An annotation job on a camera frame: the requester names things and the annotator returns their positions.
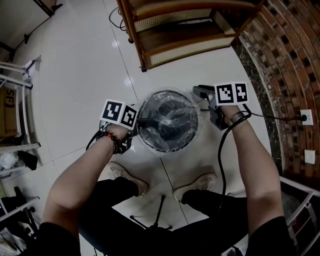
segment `hand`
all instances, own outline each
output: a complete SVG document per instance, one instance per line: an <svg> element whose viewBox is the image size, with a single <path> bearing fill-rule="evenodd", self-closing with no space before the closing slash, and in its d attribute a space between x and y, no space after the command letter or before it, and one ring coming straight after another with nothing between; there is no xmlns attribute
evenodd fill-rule
<svg viewBox="0 0 320 256"><path fill-rule="evenodd" d="M106 130L108 133L111 133L114 137L116 137L119 141L122 141L129 132L127 128L117 124L109 125Z"/></svg>

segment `bracelet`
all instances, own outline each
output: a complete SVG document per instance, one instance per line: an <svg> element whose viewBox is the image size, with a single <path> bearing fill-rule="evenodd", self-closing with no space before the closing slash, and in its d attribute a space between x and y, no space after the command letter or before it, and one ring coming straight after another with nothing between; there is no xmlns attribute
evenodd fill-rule
<svg viewBox="0 0 320 256"><path fill-rule="evenodd" d="M117 141L117 138L113 136L113 134L111 132L107 132L107 131L103 131L101 134L100 134L100 138L102 138L103 136L107 136L109 137L112 141L113 141L113 144L114 144L114 151L113 151L113 154L121 154L122 153L122 149L120 148L120 145Z"/></svg>
<svg viewBox="0 0 320 256"><path fill-rule="evenodd" d="M120 154L120 147L119 147L119 143L117 141L117 138L114 137L111 132L109 132L107 134L107 136L113 141L113 144L114 144L114 152L113 152L113 154Z"/></svg>
<svg viewBox="0 0 320 256"><path fill-rule="evenodd" d="M228 125L231 126L233 125L236 121L238 121L239 119L243 118L245 115L242 111L239 111L237 113L235 113L233 116L231 116L229 118L229 123Z"/></svg>

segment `marble baseboard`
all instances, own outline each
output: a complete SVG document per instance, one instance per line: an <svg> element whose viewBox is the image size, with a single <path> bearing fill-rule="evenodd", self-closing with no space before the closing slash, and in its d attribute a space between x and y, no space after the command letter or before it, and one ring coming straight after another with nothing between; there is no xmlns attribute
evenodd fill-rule
<svg viewBox="0 0 320 256"><path fill-rule="evenodd" d="M259 100L262 113L264 116L274 116L272 103L269 100L265 86L262 83L260 74L245 46L240 39L232 43L232 47L239 57ZM270 140L272 158L278 168L279 174L282 175L282 156L278 128L276 120L272 118L264 118L266 129Z"/></svg>

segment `cardboard box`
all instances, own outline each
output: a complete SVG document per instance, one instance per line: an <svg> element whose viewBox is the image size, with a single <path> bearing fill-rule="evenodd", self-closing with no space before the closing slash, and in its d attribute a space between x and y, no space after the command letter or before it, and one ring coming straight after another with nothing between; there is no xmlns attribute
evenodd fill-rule
<svg viewBox="0 0 320 256"><path fill-rule="evenodd" d="M18 134L16 97L17 91L15 89L4 86L0 88L0 137L2 139L14 137Z"/></svg>

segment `white sneaker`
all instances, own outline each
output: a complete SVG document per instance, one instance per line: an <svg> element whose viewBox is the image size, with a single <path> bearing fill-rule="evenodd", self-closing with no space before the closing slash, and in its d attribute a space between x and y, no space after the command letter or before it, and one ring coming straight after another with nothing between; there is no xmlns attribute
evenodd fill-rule
<svg viewBox="0 0 320 256"><path fill-rule="evenodd" d="M138 191L139 191L138 196L142 196L148 191L148 188L149 188L148 183L130 175L130 173L122 165L116 162L108 162L105 167L106 167L106 171L109 174L109 177L112 180L115 180L118 177L123 177L129 181L134 182L138 186Z"/></svg>
<svg viewBox="0 0 320 256"><path fill-rule="evenodd" d="M184 185L173 191L173 197L181 202L184 193L189 190L209 190L216 183L217 176L214 173L207 173L198 177L193 183Z"/></svg>

